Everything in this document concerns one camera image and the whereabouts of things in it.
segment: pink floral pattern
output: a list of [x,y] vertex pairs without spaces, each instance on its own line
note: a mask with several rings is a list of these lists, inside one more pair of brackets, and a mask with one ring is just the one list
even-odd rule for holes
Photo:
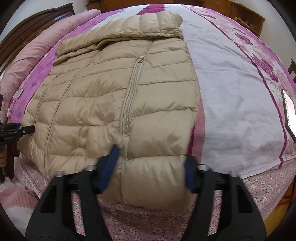
[[245,36],[240,35],[240,34],[238,34],[238,33],[236,33],[235,35],[236,35],[237,37],[239,37],[242,41],[245,41],[247,44],[253,45],[252,42],[251,42],[248,38],[246,38]]
[[260,66],[260,68],[263,69],[265,73],[267,73],[273,81],[276,81],[276,82],[279,81],[277,76],[274,74],[273,67],[266,60],[264,59],[260,60],[256,56],[252,56],[252,60],[255,62],[257,66]]
[[285,142],[282,153],[279,156],[281,165],[278,166],[278,168],[281,168],[286,161],[296,157],[296,145],[284,126],[284,105],[281,96],[281,89],[284,89],[292,100],[296,102],[296,86],[294,86],[291,76],[285,72],[282,63],[276,55],[248,29],[213,10],[188,5],[185,7],[208,20],[229,40],[233,41],[258,69],[258,73],[270,92],[274,105],[278,110],[283,128]]

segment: bedsheet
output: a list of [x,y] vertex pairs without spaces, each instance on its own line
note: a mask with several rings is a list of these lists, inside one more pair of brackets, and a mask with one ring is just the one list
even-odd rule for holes
[[[194,129],[190,152],[199,162],[206,163],[219,172],[225,172],[219,166],[221,160],[228,165],[233,164],[233,160],[247,160],[255,166],[257,162],[264,163],[267,160],[268,165],[241,173],[242,177],[280,168],[244,179],[265,219],[296,173],[294,143],[283,125],[283,106],[279,95],[279,90],[284,88],[295,101],[292,79],[277,56],[251,32],[209,9],[177,4],[136,6],[119,10],[106,18],[102,14],[102,19],[98,22],[92,20],[91,28],[118,18],[161,10],[177,12],[183,17],[181,29],[200,83],[204,111],[197,118],[196,127],[200,128]],[[35,66],[19,88],[19,91],[24,89],[22,95],[18,97],[18,93],[15,94],[14,102],[10,105],[11,121],[21,120],[27,103],[34,94],[31,87],[37,89],[46,77],[46,74],[37,73],[44,68],[49,68],[47,71],[50,72],[51,63],[55,59],[53,53],[54,50],[42,59],[46,65],[40,61]],[[256,105],[250,105],[248,100],[256,100]],[[20,163],[20,167],[26,169],[26,162]],[[38,195],[48,182],[40,177],[36,183],[39,175],[37,170],[34,171],[32,180],[28,179],[28,174],[24,171],[15,170],[15,173],[21,183],[35,193],[38,193],[37,189],[41,189]],[[209,232],[216,228],[220,199],[217,192]],[[183,215],[166,212],[157,214],[137,207],[99,201],[104,209],[106,223],[111,227],[116,240],[178,240],[191,212],[189,210]],[[73,196],[73,208],[76,228],[83,233],[77,196]],[[142,222],[149,224],[147,230],[143,230],[142,225],[137,225]]]
[[21,121],[64,39],[108,21],[161,10],[182,16],[180,28],[198,76],[201,111],[190,144],[198,161],[222,173],[235,169],[245,178],[281,168],[294,159],[295,145],[284,126],[280,90],[283,88],[295,101],[296,85],[281,61],[235,21],[189,5],[129,7],[99,15],[74,29],[46,54],[15,93],[9,108],[10,121]]

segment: wooden cabinet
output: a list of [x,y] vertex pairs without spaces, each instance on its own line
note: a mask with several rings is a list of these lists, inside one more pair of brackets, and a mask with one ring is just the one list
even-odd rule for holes
[[218,12],[224,16],[230,17],[231,13],[231,2],[226,0],[219,0]]
[[99,1],[88,2],[88,4],[86,5],[86,8],[87,8],[87,10],[91,10],[91,9],[101,10],[100,2]]
[[204,7],[215,10],[224,16],[230,17],[231,2],[226,0],[204,0]]
[[174,0],[144,0],[144,4],[158,4],[158,3],[174,3]]
[[234,19],[257,37],[261,34],[265,19],[242,4],[230,0],[204,0],[204,7]]
[[123,0],[103,0],[106,11],[113,11],[124,8]]
[[218,11],[219,0],[204,0],[204,7]]
[[143,5],[144,1],[143,0],[124,0],[123,5],[124,7],[130,7],[130,6],[135,6],[135,5]]

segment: metal bolt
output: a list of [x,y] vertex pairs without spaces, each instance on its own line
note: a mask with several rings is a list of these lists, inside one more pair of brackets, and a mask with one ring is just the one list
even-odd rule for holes
[[64,175],[63,171],[58,171],[56,172],[56,174],[54,175],[55,177],[62,177]]
[[93,171],[96,169],[96,165],[89,165],[84,168],[86,171]]
[[237,171],[230,171],[230,172],[229,172],[229,175],[230,175],[231,177],[238,177],[238,176],[239,176],[239,174],[238,174]]
[[197,166],[197,168],[201,171],[208,171],[210,169],[210,167],[208,165],[205,164],[200,164]]

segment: wooden furniture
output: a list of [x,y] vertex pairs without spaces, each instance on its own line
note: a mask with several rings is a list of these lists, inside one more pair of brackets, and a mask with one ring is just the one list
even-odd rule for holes
[[92,1],[92,2],[88,2],[86,5],[87,10],[91,10],[91,9],[98,9],[102,11],[102,1]]
[[288,68],[288,72],[289,74],[291,74],[292,72],[294,72],[294,74],[296,74],[296,63],[294,62],[294,60],[292,60],[292,63],[290,65],[290,67]]
[[204,7],[236,20],[257,37],[260,36],[264,18],[253,10],[230,0],[204,0]]
[[96,8],[104,12],[109,12],[125,7],[131,7],[143,4],[157,4],[157,3],[175,3],[175,4],[187,4],[195,6],[203,6],[203,0],[97,0],[94,2],[89,2],[87,4],[91,8]]
[[36,13],[16,25],[0,43],[0,79],[17,54],[43,30],[74,15],[73,3]]

